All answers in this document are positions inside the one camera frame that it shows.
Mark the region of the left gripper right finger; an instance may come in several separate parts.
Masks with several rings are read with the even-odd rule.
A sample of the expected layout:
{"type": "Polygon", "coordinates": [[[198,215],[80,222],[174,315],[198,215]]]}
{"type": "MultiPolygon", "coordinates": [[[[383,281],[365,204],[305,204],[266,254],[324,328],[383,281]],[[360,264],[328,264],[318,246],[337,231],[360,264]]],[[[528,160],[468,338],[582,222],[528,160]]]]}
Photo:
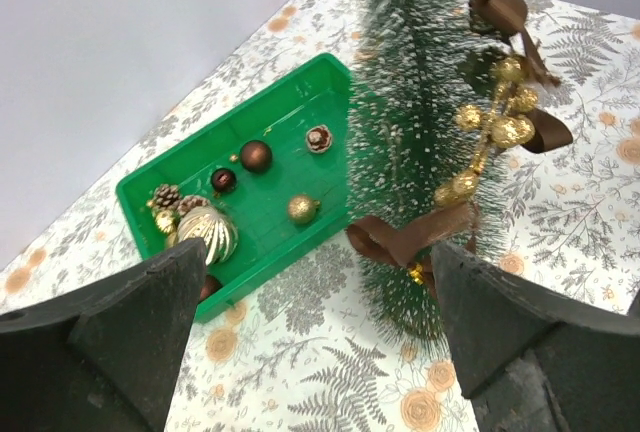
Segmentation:
{"type": "Polygon", "coordinates": [[[462,395],[481,431],[636,431],[639,303],[617,314],[449,242],[431,253],[462,395]]]}

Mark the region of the brown ribbon bow decoration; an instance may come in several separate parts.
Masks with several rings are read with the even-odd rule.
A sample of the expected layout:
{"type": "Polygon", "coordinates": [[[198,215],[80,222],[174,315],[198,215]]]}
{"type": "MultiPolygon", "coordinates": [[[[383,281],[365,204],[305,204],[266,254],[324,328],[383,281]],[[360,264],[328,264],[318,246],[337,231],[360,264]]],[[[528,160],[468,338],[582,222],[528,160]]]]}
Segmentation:
{"type": "Polygon", "coordinates": [[[433,262],[420,253],[463,232],[470,235],[466,250],[475,252],[480,212],[473,196],[490,156],[516,146],[541,154],[573,141],[571,131],[561,120],[538,108],[537,94],[529,86],[535,81],[557,87],[560,80],[548,70],[540,56],[539,43],[526,29],[526,2],[472,0],[471,9],[505,39],[520,36],[524,51],[512,52],[494,66],[497,83],[487,110],[464,105],[455,113],[454,121],[461,130],[481,133],[469,166],[436,189],[433,211],[406,226],[396,229],[383,219],[368,215],[346,229],[351,246],[359,254],[405,269],[431,294],[436,292],[433,262]]]}

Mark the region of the small frosted christmas tree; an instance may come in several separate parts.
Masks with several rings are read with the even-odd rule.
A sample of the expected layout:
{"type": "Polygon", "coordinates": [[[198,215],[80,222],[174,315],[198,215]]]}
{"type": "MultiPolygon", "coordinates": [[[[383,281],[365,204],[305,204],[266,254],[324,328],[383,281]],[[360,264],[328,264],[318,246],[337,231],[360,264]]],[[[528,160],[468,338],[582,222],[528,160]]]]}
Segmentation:
{"type": "Polygon", "coordinates": [[[476,140],[458,130],[454,115],[462,105],[487,104],[491,66],[507,46],[471,2],[355,0],[363,31],[348,113],[347,236],[378,332],[435,354],[446,350],[435,298],[425,282],[384,261],[359,220],[407,225],[430,212],[436,188],[469,164],[476,140]]]}

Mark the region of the green plastic tray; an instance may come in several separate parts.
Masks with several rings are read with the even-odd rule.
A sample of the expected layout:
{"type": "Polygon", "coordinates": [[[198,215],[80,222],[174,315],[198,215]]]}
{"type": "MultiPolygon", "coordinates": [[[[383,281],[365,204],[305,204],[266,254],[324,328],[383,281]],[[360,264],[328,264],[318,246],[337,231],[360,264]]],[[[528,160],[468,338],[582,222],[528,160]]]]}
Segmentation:
{"type": "Polygon", "coordinates": [[[197,307],[196,321],[212,320],[346,227],[350,85],[347,67],[332,54],[320,54],[117,184],[117,199],[144,259],[166,245],[147,206],[161,184],[209,198],[237,226],[235,252],[209,268],[222,288],[197,307]],[[333,143],[327,152],[313,154],[305,135],[320,124],[330,129],[333,143]],[[264,173],[241,165],[240,150],[251,140],[272,149],[273,161],[264,173]],[[235,172],[237,186],[215,195],[210,177],[220,167],[235,172]],[[298,194],[321,202],[315,219],[305,225],[294,224],[287,215],[289,200],[298,194]]]}

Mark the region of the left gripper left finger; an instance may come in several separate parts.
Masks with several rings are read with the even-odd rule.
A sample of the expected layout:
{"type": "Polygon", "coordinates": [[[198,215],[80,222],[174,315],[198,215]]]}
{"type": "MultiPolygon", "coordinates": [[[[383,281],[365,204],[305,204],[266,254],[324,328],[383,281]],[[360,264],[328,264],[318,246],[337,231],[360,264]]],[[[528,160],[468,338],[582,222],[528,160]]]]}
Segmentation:
{"type": "Polygon", "coordinates": [[[205,282],[205,255],[203,241],[189,239],[2,314],[2,430],[163,430],[205,282]]]}

